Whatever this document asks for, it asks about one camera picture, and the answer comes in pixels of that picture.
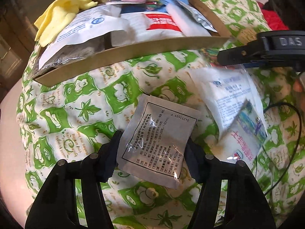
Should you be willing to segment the person's right hand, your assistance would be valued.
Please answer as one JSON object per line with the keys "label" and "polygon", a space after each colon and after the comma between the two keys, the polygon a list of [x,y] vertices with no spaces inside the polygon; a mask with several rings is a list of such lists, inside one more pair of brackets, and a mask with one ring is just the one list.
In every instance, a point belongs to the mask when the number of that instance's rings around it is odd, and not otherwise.
{"label": "person's right hand", "polygon": [[293,90],[299,93],[304,92],[305,89],[305,73],[301,72],[298,77],[295,79],[293,84]]}

